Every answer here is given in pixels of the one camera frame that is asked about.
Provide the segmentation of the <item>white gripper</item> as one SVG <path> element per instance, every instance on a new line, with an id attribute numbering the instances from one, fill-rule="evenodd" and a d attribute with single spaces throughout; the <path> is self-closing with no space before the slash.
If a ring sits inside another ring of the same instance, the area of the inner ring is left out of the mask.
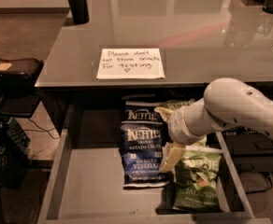
<path id="1" fill-rule="evenodd" d="M 190 145 L 203 136 L 197 136 L 190 131 L 186 123 L 187 106 L 182 106 L 174 111 L 166 107 L 155 107 L 154 111 L 158 113 L 164 122 L 167 122 L 168 134 L 173 142 Z M 167 173 L 173 170 L 185 153 L 185 146 L 178 143 L 166 143 L 163 149 L 163 159 L 159 167 L 161 173 Z"/>

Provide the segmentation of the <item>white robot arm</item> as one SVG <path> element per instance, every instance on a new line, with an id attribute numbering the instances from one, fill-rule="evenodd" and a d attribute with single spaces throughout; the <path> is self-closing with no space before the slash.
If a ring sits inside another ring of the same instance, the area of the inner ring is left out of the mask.
<path id="1" fill-rule="evenodd" d="M 154 109 L 167 124 L 171 141 L 189 146 L 210 133 L 246 127 L 273 140 L 273 101 L 230 77 L 213 80 L 197 102 L 175 110 Z"/>

